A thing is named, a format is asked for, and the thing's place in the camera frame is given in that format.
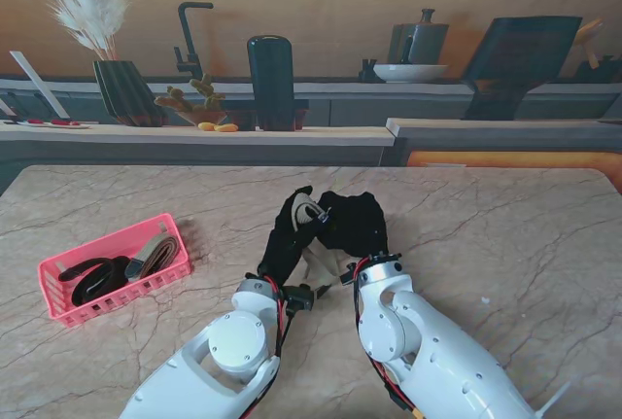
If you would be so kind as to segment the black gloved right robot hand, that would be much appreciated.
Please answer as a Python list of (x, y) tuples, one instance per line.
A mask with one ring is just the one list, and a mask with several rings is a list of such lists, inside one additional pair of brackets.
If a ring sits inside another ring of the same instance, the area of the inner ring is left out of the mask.
[(346, 196), (328, 191), (319, 206), (328, 212), (328, 224), (318, 234), (327, 249), (356, 258), (389, 253), (384, 212), (372, 193)]

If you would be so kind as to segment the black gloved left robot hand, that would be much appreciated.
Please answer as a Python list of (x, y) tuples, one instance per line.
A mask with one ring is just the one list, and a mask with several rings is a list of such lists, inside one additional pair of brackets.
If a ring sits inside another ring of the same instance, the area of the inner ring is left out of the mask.
[(307, 264), (303, 279), (315, 287), (336, 282), (337, 260), (334, 251), (328, 250), (318, 239), (318, 234), (328, 224), (328, 212), (319, 201), (305, 199), (312, 186), (295, 190), (283, 203), (270, 231), (267, 245), (257, 272), (269, 278), (278, 287), (285, 286), (301, 259)]

